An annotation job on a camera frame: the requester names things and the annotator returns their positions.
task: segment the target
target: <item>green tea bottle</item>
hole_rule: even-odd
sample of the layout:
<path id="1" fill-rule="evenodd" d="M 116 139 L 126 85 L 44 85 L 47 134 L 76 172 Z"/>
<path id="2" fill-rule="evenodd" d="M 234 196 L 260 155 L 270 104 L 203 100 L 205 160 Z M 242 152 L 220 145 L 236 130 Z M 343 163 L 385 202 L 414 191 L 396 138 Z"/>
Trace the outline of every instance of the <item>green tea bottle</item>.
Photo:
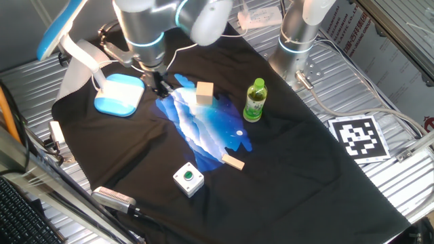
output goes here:
<path id="1" fill-rule="evenodd" d="M 267 98 L 267 87 L 264 79 L 257 78 L 255 83 L 247 90 L 247 102 L 243 112 L 244 119 L 249 122 L 257 122 L 262 115 L 262 107 Z"/>

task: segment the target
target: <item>black cloth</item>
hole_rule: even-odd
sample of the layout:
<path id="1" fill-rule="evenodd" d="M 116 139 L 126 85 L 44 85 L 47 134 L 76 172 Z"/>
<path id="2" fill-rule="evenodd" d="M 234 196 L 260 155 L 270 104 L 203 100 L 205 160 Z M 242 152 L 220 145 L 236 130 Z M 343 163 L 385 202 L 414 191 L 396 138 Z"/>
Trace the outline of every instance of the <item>black cloth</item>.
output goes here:
<path id="1" fill-rule="evenodd" d="M 191 44 L 179 30 L 165 35 L 167 64 L 174 50 Z M 119 64 L 106 76 L 140 73 Z M 112 188 L 165 226 L 119 219 L 151 243 L 384 243 L 408 221 L 370 182 L 319 119 L 242 38 L 220 38 L 208 47 L 178 52 L 168 76 L 214 83 L 242 118 L 247 88 L 265 80 L 269 94 L 261 120 L 243 120 L 253 150 L 228 153 L 242 171 L 223 165 L 204 172 L 205 185 L 188 198 L 172 176 L 195 157 L 174 124 L 146 90 L 128 118 L 99 113 L 90 82 L 52 108 L 92 189 Z"/>

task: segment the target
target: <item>white power strip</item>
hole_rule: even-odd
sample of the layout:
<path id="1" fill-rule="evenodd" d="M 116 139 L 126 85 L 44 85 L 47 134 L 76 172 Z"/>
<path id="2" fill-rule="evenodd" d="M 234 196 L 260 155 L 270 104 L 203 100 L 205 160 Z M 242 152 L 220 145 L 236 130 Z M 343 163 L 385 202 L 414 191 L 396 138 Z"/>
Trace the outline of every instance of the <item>white power strip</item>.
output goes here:
<path id="1" fill-rule="evenodd" d="M 245 16 L 238 12 L 239 25 L 243 30 L 278 25 L 282 23 L 282 15 L 278 7 L 265 7 L 250 10 Z"/>

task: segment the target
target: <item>small wooden block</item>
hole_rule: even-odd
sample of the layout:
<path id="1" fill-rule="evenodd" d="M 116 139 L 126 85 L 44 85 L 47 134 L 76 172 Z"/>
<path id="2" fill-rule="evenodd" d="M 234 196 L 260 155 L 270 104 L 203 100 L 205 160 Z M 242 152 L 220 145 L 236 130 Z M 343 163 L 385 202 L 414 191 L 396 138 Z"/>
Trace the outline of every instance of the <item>small wooden block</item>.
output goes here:
<path id="1" fill-rule="evenodd" d="M 212 105 L 212 93 L 214 84 L 210 82 L 197 82 L 196 103 Z"/>
<path id="2" fill-rule="evenodd" d="M 243 162 L 241 162 L 240 160 L 238 160 L 238 159 L 236 159 L 234 157 L 231 157 L 231 156 L 229 156 L 227 154 L 223 155 L 222 160 L 225 163 L 229 164 L 230 166 L 235 167 L 235 168 L 237 168 L 239 170 L 242 170 L 243 167 L 244 167 L 244 163 Z"/>

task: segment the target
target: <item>blue led ring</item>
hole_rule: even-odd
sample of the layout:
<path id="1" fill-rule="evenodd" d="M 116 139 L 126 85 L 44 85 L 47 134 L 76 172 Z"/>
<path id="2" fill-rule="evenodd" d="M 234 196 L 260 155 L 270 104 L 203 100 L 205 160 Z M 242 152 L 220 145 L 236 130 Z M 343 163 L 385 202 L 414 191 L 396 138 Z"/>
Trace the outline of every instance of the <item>blue led ring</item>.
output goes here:
<path id="1" fill-rule="evenodd" d="M 134 43 L 134 42 L 128 40 L 127 37 L 125 38 L 125 40 L 126 40 L 129 44 L 131 44 L 131 45 L 135 45 L 136 47 L 150 47 L 150 46 L 155 45 L 155 44 L 157 44 L 158 42 L 160 42 L 160 41 L 163 39 L 163 37 L 164 37 L 164 33 L 161 33 L 161 35 L 160 35 L 160 36 L 159 36 L 155 41 L 153 41 L 153 42 L 151 42 L 151 43 L 145 43 L 145 44 L 137 44 L 137 43 Z"/>

